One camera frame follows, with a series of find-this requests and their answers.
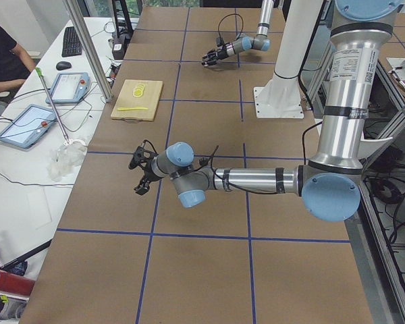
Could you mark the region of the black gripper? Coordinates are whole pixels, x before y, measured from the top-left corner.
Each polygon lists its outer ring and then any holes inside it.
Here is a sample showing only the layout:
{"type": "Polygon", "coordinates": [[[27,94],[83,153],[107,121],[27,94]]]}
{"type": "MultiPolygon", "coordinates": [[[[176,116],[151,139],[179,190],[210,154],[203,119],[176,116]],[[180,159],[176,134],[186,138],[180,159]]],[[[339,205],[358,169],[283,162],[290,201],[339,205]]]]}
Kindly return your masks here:
{"type": "Polygon", "coordinates": [[[149,184],[151,182],[158,182],[161,178],[155,174],[152,168],[153,159],[148,160],[144,165],[141,165],[141,168],[144,172],[144,175],[140,183],[134,187],[135,193],[138,195],[144,195],[149,191],[149,184]]]}
{"type": "Polygon", "coordinates": [[[231,55],[231,45],[225,44],[222,47],[217,47],[216,49],[213,49],[212,51],[209,51],[206,55],[204,55],[202,57],[202,60],[208,61],[204,61],[203,65],[205,67],[216,65],[217,61],[226,59],[230,55],[231,55]]]}

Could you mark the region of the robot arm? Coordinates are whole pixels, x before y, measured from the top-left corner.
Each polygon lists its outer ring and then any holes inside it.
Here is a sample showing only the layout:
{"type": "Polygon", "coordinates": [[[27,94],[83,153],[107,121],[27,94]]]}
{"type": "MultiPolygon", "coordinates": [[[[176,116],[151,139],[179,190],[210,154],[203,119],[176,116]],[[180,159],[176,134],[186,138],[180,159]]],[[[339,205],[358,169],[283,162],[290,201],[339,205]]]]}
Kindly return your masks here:
{"type": "Polygon", "coordinates": [[[219,35],[216,38],[217,47],[215,49],[211,49],[202,57],[201,64],[205,67],[215,65],[220,60],[238,55],[239,53],[249,51],[251,49],[257,51],[268,51],[270,47],[270,40],[268,39],[267,35],[270,28],[270,19],[274,3],[274,1],[270,0],[262,1],[260,20],[256,35],[254,37],[246,36],[243,33],[243,29],[241,29],[233,42],[225,43],[220,33],[220,25],[224,19],[229,16],[239,16],[242,21],[242,27],[244,27],[244,21],[242,16],[238,13],[230,13],[224,16],[219,21],[217,26],[217,33],[219,35]]]}
{"type": "MultiPolygon", "coordinates": [[[[293,103],[292,90],[298,75],[311,22],[317,22],[323,1],[292,1],[273,78],[265,87],[254,88],[259,118],[299,117],[299,103],[293,103]],[[304,27],[304,36],[294,36],[293,24],[304,27]]],[[[263,1],[257,35],[240,37],[203,57],[202,64],[249,49],[266,50],[267,32],[274,1],[263,1]]],[[[306,165],[295,169],[222,169],[213,168],[215,149],[200,166],[192,166],[194,152],[185,142],[177,142],[162,153],[147,151],[144,145],[133,153],[129,169],[140,167],[144,175],[134,191],[143,195],[149,184],[169,177],[185,208],[205,201],[207,190],[241,190],[255,194],[294,193],[305,207],[324,221],[343,221],[360,204],[358,182],[364,159],[392,138],[363,140],[362,131],[369,115],[368,105],[377,67],[379,50],[391,37],[398,8],[403,1],[334,1],[331,43],[335,47],[329,77],[329,90],[323,110],[321,133],[316,154],[306,165]]]]}

